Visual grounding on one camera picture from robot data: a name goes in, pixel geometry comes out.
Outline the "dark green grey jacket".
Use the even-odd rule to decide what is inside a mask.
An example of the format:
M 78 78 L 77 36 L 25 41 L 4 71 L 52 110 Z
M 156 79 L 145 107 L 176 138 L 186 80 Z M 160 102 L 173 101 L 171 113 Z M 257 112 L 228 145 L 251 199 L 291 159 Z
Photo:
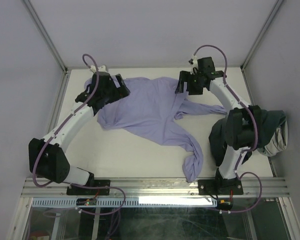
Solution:
M 272 157 L 284 151 L 288 146 L 288 122 L 282 110 L 262 110 L 262 129 L 258 138 L 257 150 L 260 154 Z M 212 127 L 208 137 L 210 151 L 215 165 L 219 167 L 226 154 L 225 141 L 226 119 L 218 120 Z

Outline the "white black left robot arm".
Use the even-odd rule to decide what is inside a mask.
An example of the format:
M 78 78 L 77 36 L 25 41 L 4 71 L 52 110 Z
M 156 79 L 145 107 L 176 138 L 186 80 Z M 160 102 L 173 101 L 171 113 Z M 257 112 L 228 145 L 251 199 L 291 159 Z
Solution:
M 43 138 L 33 138 L 28 144 L 29 170 L 32 180 L 42 177 L 49 183 L 77 185 L 83 194 L 95 188 L 94 174 L 70 165 L 66 151 L 80 131 L 105 105 L 117 102 L 130 94 L 120 74 L 93 74 L 84 91 L 74 100 L 69 115 Z

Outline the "aluminium mounting rail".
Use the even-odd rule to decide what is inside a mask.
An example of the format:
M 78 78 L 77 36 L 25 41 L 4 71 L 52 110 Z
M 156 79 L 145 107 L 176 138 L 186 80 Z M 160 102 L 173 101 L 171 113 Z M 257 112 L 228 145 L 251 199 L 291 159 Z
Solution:
M 123 193 L 128 198 L 140 196 L 176 196 L 219 198 L 278 198 L 289 197 L 290 191 L 282 177 L 244 177 L 233 186 L 218 190 L 210 177 L 199 178 L 188 183 L 184 178 L 98 178 L 97 184 L 111 188 L 101 194 L 102 197 L 121 198 Z M 66 197 L 94 196 L 96 190 L 88 190 L 67 183 L 51 183 L 46 187 L 37 187 L 31 178 L 24 182 L 22 197 Z

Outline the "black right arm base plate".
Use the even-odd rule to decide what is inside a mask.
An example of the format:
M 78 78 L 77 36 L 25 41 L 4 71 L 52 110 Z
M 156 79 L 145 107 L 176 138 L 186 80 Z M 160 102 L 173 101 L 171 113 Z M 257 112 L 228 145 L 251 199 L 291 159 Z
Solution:
M 200 179 L 198 180 L 199 195 L 234 195 L 244 194 L 242 182 L 237 178 L 233 179 Z

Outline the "lilac purple jacket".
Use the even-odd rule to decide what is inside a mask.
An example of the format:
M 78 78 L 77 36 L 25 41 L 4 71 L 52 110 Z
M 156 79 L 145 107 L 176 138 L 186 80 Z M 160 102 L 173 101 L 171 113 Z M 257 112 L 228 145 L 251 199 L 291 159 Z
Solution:
M 124 80 L 130 94 L 105 105 L 97 113 L 97 121 L 104 130 L 124 129 L 136 136 L 162 146 L 179 146 L 192 155 L 185 158 L 182 171 L 187 182 L 201 173 L 204 154 L 198 141 L 176 123 L 185 115 L 226 115 L 220 105 L 192 102 L 188 94 L 175 93 L 178 81 L 170 77 L 145 77 Z

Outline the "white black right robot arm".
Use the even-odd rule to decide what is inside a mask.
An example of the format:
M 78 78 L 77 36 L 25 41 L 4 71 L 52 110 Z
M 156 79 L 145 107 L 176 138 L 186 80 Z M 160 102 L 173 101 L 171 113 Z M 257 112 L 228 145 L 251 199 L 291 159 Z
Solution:
M 182 70 L 175 89 L 176 94 L 188 92 L 189 95 L 201 95 L 206 88 L 220 101 L 227 112 L 225 118 L 225 142 L 227 149 L 221 165 L 218 167 L 213 187 L 220 194 L 231 189 L 230 180 L 238 177 L 238 167 L 247 152 L 257 148 L 261 127 L 261 109 L 249 105 L 228 84 L 226 70 L 217 71 L 211 57 L 189 60 L 190 71 Z

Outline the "aluminium left frame post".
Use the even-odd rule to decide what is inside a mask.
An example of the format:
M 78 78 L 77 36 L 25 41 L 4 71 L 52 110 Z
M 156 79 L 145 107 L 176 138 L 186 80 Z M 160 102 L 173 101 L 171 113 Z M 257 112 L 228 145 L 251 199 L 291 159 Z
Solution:
M 32 2 L 30 0 L 21 0 L 21 2 L 24 5 L 26 11 L 28 12 L 32 22 L 34 23 L 34 25 L 37 28 L 38 32 L 40 33 L 41 37 L 43 38 L 46 46 L 48 47 L 50 53 L 52 54 L 54 60 L 57 62 L 58 66 L 60 67 L 62 72 L 66 73 L 68 68 L 67 68 L 66 64 L 64 63 L 61 55 L 59 54 L 56 46 L 54 45 L 51 37 L 49 36 L 49 33 L 46 30 L 43 22 L 41 21 Z

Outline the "aluminium frame post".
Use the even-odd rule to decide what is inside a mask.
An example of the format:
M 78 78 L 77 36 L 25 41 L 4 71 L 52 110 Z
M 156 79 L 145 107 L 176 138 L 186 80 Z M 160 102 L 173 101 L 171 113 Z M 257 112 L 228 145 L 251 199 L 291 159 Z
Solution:
M 41 37 L 43 38 L 46 46 L 48 47 L 50 53 L 52 54 L 54 60 L 57 62 L 58 66 L 60 67 L 62 72 L 66 73 L 68 68 L 67 68 L 66 64 L 64 63 L 61 55 L 59 54 L 56 46 L 54 45 L 51 37 L 49 36 L 49 33 L 46 30 L 43 22 L 41 21 L 32 2 L 30 0 L 21 0 L 21 2 L 24 5 L 26 11 L 28 12 L 32 22 L 34 23 L 34 25 L 37 28 L 38 32 L 40 33 Z
M 276 16 L 280 12 L 280 10 L 285 2 L 286 2 L 285 0 L 276 0 L 275 1 L 268 16 L 266 17 L 266 19 L 264 21 L 260 31 L 258 32 L 251 48 L 249 49 L 244 61 L 240 65 L 240 69 L 242 72 L 244 72 L 245 69 L 247 68 L 249 62 L 251 61 L 252 57 L 254 56 L 255 52 L 257 51 L 257 48 L 263 41 L 264 37 L 266 36 L 267 31 L 271 27 L 272 23 L 275 21 Z

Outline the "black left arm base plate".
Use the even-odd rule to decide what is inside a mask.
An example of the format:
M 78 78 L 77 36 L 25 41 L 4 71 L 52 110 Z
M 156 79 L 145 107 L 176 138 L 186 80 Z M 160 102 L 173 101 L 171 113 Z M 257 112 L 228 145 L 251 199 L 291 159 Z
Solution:
M 70 185 L 67 187 L 66 194 L 68 196 L 109 196 L 111 186 L 110 179 L 94 179 L 87 188 Z

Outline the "aluminium right frame post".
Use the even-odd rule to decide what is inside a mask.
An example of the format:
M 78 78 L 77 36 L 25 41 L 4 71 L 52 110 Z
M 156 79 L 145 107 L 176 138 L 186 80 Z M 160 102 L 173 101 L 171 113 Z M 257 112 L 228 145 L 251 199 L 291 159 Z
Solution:
M 245 69 L 247 68 L 249 62 L 251 61 L 252 57 L 254 56 L 255 52 L 257 51 L 257 48 L 263 41 L 264 37 L 266 36 L 267 31 L 271 27 L 272 23 L 275 21 L 276 16 L 280 12 L 280 10 L 285 2 L 286 2 L 285 0 L 276 0 L 275 1 L 268 16 L 266 17 L 266 19 L 264 21 L 260 31 L 258 32 L 251 48 L 249 49 L 244 61 L 240 65 L 240 69 L 242 72 L 244 72 Z

